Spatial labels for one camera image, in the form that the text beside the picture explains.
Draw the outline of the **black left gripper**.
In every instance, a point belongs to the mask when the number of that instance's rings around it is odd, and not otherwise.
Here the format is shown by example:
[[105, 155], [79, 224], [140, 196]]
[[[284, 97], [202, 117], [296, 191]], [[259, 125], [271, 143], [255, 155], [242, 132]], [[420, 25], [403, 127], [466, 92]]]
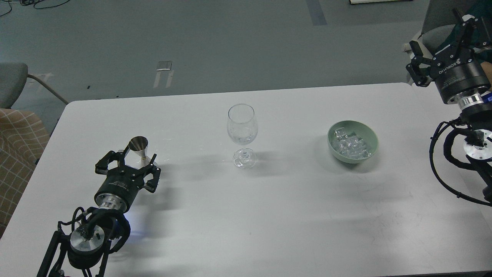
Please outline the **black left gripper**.
[[[157, 154], [153, 154], [147, 165], [135, 169], [125, 164], [128, 151], [128, 149], [118, 152], [111, 150], [95, 165], [95, 173], [106, 177], [94, 196], [95, 203], [100, 209], [116, 209], [126, 213], [142, 188], [155, 193], [158, 187], [161, 168], [155, 161]], [[109, 169], [112, 162], [116, 162], [116, 167]]]

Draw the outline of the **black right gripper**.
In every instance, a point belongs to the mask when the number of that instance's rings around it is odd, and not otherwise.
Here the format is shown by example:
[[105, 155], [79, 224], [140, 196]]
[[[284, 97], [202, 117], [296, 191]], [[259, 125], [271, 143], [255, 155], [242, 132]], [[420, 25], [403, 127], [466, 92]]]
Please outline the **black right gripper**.
[[457, 8], [452, 9], [460, 24], [452, 45], [447, 45], [435, 55], [418, 40], [409, 42], [411, 61], [406, 70], [419, 87], [435, 82], [441, 100], [451, 105], [456, 98], [485, 93], [491, 87], [475, 53], [491, 50], [492, 26], [487, 17], [462, 19]]

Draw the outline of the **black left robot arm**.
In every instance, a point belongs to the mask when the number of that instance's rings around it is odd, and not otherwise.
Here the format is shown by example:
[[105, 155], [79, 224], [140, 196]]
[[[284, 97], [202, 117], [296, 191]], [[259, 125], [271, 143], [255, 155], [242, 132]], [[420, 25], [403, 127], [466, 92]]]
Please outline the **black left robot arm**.
[[109, 151], [96, 163], [95, 173], [106, 177], [94, 196], [96, 205], [78, 207], [69, 222], [58, 222], [37, 276], [63, 277], [65, 258], [84, 277], [90, 277], [96, 265], [100, 265], [96, 275], [104, 276], [109, 255], [119, 251], [130, 237], [125, 214], [140, 190], [156, 191], [161, 174], [156, 154], [146, 157], [141, 168], [126, 165], [129, 150]]

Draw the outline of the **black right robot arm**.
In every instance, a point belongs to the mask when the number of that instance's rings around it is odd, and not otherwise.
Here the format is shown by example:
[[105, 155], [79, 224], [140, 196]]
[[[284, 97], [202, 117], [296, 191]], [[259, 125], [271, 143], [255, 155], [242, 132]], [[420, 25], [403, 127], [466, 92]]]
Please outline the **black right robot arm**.
[[[457, 104], [457, 119], [439, 123], [429, 146], [429, 163], [436, 179], [457, 198], [491, 206], [491, 82], [477, 56], [491, 49], [491, 21], [464, 15], [462, 5], [453, 7], [457, 37], [447, 46], [430, 52], [423, 42], [409, 42], [411, 61], [406, 70], [412, 83], [427, 87], [434, 83], [446, 105]], [[444, 157], [458, 168], [475, 171], [485, 182], [484, 200], [467, 196], [444, 182], [434, 164], [435, 145], [446, 130]]]

